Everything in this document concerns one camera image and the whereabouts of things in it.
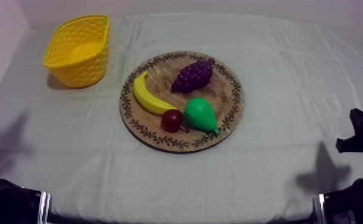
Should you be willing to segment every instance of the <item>white tablecloth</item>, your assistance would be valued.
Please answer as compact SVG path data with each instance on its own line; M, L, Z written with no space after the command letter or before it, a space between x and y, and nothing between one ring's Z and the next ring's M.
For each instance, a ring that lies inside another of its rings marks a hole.
M53 212L155 223L265 222L305 216L311 197L363 178L363 154L339 154L363 109L363 36L231 14L112 18L106 76L65 89L42 65L55 26L30 30L0 83L0 177L53 195ZM226 63L244 115L214 148L152 150L124 127L123 82L140 63L198 51Z

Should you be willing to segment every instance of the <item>yellow banana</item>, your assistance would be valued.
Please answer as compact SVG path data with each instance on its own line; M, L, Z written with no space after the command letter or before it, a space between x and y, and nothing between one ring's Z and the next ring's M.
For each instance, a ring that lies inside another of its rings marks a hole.
M152 95L145 86L145 76L147 71L144 71L140 76L134 79L133 93L140 104L153 114L162 115L165 111L176 109L175 106Z

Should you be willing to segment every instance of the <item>plastic fruit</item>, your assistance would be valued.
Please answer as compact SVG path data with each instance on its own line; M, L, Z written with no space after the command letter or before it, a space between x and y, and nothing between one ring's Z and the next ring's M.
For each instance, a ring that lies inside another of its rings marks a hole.
M177 132L183 123L183 114L179 110L168 110L162 114L161 126L167 132Z
M219 134L219 130L216 128L214 110L206 99L195 98L190 100L184 109L184 116L190 125Z
M134 79L133 93L137 101L146 110L153 114L162 115L167 110L176 109L175 106L152 95L145 86L145 76L147 71L144 71L140 76Z
M197 61L183 68L172 84L172 92L186 94L205 87L211 80L214 63L215 60L210 58L205 61Z

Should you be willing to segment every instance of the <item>woven plastic basket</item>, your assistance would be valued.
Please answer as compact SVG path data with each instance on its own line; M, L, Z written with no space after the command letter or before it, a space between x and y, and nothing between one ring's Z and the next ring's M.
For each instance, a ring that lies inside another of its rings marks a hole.
M75 18L55 31L44 56L44 66L68 87L92 85L105 74L108 42L109 17Z

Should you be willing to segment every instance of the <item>round wooden tray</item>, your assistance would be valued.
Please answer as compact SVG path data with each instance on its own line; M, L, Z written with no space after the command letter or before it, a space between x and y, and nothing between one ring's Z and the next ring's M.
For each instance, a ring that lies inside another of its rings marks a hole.
M237 76L222 62L215 60L210 83L189 94L170 92L180 70L198 60L212 58L197 52L171 52L156 56L141 64L126 80L120 97L120 113L128 130L150 147L171 153L192 153L212 147L235 130L244 110L244 92ZM146 86L156 97L169 102L184 112L188 100L207 99L215 112L220 134L201 132L190 128L168 133L161 128L161 117L142 108L133 96L133 81L148 71Z

